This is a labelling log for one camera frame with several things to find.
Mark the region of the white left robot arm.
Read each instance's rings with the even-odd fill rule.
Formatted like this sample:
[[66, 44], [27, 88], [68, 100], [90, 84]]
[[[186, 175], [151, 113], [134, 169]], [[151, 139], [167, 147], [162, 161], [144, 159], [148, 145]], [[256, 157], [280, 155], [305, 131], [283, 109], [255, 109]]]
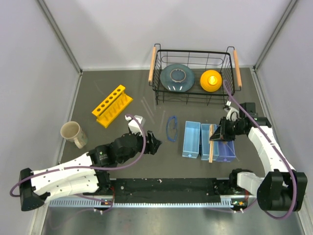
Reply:
[[21, 210], [31, 211], [45, 203], [81, 193], [106, 194], [111, 182], [108, 171], [117, 170], [136, 154], [156, 154], [162, 142], [152, 131], [146, 136], [126, 133], [113, 142], [99, 145], [69, 162], [44, 170], [20, 171]]

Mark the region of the wooden test tube holder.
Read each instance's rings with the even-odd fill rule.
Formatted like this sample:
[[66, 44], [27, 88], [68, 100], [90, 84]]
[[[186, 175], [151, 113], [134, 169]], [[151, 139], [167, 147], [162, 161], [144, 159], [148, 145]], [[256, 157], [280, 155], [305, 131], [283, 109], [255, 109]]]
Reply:
[[214, 134], [214, 125], [210, 125], [209, 129], [209, 144], [210, 144], [210, 149], [209, 149], [209, 163], [213, 163], [213, 153], [214, 153], [214, 142], [211, 140], [211, 136]]

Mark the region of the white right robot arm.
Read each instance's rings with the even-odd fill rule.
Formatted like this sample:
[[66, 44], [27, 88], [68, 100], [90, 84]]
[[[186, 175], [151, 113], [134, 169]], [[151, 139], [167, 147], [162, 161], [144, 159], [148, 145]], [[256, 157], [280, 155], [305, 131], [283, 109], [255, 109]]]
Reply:
[[235, 194], [244, 190], [247, 195], [255, 195], [263, 211], [299, 211], [308, 179], [305, 173], [296, 171], [283, 155], [268, 118], [258, 116], [255, 104], [249, 102], [236, 109], [228, 101], [224, 110], [226, 116], [209, 135], [210, 142], [219, 149], [218, 160], [229, 162], [230, 156], [235, 154], [236, 136], [245, 135], [255, 147], [265, 172], [262, 178], [251, 170], [235, 169], [229, 175], [229, 190]]

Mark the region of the blue safety goggles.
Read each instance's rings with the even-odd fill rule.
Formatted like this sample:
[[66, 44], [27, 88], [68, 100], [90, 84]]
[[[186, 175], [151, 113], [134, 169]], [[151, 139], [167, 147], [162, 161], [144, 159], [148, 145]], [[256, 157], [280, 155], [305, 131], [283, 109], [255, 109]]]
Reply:
[[176, 142], [177, 135], [178, 135], [178, 120], [176, 116], [171, 116], [168, 118], [167, 124], [166, 124], [167, 140], [171, 142]]

